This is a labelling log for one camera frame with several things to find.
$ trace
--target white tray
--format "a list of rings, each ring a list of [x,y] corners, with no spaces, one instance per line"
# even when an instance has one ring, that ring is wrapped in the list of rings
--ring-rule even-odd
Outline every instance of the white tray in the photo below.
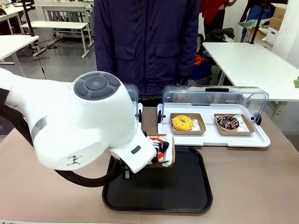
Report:
[[[157,113],[162,111],[162,104],[157,107]],[[170,114],[171,113],[200,113],[206,125],[206,132],[202,136],[177,136],[174,137],[176,146],[229,146],[229,147],[267,147],[270,139],[255,122],[251,121],[251,115],[242,105],[236,104],[211,104],[210,106],[197,106],[191,104],[166,103],[164,104],[164,115],[158,124],[159,134],[173,134]],[[254,133],[250,136],[222,136],[215,124],[215,113],[238,113],[244,114],[251,122]]]

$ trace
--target small box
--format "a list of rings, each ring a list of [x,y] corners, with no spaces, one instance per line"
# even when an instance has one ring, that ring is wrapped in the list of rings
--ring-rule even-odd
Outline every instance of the small box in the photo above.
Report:
[[[279,31],[281,23],[282,23],[282,20],[272,17],[270,20],[269,27],[273,28],[274,30]]]
[[[238,130],[238,131],[234,131],[234,132],[222,130],[220,128],[220,125],[217,122],[217,119],[216,119],[218,116],[222,116],[222,115],[230,115],[230,116],[240,115],[240,117],[237,118],[237,119],[239,121],[240,120],[244,121],[244,126],[246,126],[247,129],[246,130],[244,129],[244,131]],[[232,113],[232,114],[215,113],[214,117],[215,117],[215,123],[216,123],[216,125],[217,125],[217,127],[219,129],[219,132],[223,136],[249,136],[249,135],[251,135],[254,132],[254,129],[253,129],[252,125],[249,123],[249,121],[247,120],[247,118],[243,114],[236,114],[236,113]]]
[[[154,138],[161,137],[161,139],[163,139],[163,140],[165,140],[165,141],[167,141],[169,143],[169,148],[166,150],[166,153],[164,154],[164,157],[163,157],[163,162],[164,163],[160,163],[160,164],[148,164],[146,167],[149,167],[149,168],[172,167],[172,165],[173,165],[173,163],[175,162],[175,159],[176,159],[176,151],[175,151],[175,145],[174,145],[173,135],[172,134],[147,134],[147,136],[148,137],[154,137]],[[170,162],[166,162],[166,161],[170,160],[170,159],[169,160],[167,159],[169,150],[171,150],[171,155],[172,155],[172,161],[171,161],[171,163]]]
[[[287,8],[287,4],[279,4],[279,3],[272,3],[272,5],[275,7],[275,12],[273,17],[283,20],[285,16],[285,11]]]
[[[269,27],[266,35],[266,42],[274,45],[277,35],[278,35],[278,31]]]
[[[286,7],[276,7],[273,17],[283,20],[285,16]]]
[[[199,113],[171,113],[170,119],[171,119],[171,126],[172,126],[172,119],[178,115],[184,115],[192,120],[197,120],[200,130],[198,131],[178,131],[173,128],[173,134],[174,135],[203,135],[203,133],[206,132],[206,126],[204,123],[204,120],[202,119],[201,115]]]

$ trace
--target black cable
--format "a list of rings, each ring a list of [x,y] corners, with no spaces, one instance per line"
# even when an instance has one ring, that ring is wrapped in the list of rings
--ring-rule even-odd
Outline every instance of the black cable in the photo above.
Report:
[[[39,53],[38,53],[38,52],[37,52],[37,58],[38,58],[38,62],[39,62],[39,64],[41,65],[42,72],[43,72],[43,76],[45,76],[45,79],[47,79],[47,78],[46,78],[46,75],[45,75],[45,70],[43,69],[43,66],[42,66],[41,60],[39,59]]]
[[[39,60],[47,60],[47,59],[50,59],[50,57],[39,58]],[[38,61],[38,58],[29,58],[29,59],[20,60],[20,62],[22,62],[22,63],[30,63],[30,62],[35,62],[35,61]]]

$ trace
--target chocolate donut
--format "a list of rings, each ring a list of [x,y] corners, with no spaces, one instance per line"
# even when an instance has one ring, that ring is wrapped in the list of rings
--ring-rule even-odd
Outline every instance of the chocolate donut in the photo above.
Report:
[[[228,130],[235,130],[239,127],[240,123],[237,118],[230,115],[222,115],[217,118],[218,124]]]

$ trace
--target yellow donut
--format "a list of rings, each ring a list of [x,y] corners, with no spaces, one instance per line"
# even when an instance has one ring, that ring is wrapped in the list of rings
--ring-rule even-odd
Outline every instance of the yellow donut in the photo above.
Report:
[[[178,131],[189,131],[193,127],[193,121],[187,116],[178,115],[172,119],[172,126]]]

